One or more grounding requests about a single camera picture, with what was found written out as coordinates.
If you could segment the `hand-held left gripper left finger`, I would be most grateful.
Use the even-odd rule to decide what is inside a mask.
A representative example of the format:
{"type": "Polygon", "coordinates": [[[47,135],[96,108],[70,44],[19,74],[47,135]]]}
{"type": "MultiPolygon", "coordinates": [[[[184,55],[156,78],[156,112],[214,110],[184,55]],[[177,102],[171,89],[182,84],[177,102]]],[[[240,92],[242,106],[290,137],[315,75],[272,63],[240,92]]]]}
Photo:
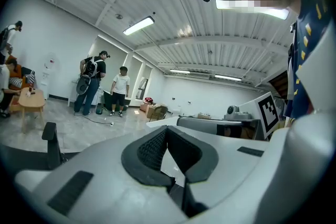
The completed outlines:
{"type": "Polygon", "coordinates": [[[165,187],[147,186],[123,168],[138,135],[93,144],[51,171],[23,169],[14,182],[48,223],[186,223],[165,187]]]}

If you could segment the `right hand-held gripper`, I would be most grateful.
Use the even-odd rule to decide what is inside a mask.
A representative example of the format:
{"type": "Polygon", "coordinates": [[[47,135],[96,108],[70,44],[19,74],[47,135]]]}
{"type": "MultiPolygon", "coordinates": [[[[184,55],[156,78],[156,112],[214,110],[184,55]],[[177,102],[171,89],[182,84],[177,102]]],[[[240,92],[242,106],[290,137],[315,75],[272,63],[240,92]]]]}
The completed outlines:
{"type": "Polygon", "coordinates": [[[218,136],[241,136],[243,124],[254,123],[253,139],[266,139],[279,122],[271,92],[241,104],[231,105],[224,120],[179,117],[177,126],[218,136]]]}

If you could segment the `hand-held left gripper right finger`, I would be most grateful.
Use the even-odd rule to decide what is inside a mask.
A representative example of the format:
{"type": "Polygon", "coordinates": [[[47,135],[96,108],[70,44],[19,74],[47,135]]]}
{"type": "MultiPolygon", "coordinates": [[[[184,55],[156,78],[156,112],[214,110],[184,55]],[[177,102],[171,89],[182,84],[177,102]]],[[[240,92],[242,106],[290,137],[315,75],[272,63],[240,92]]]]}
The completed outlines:
{"type": "Polygon", "coordinates": [[[217,150],[205,181],[184,188],[184,223],[333,223],[335,112],[315,112],[277,130],[269,142],[179,126],[170,130],[217,150]]]}

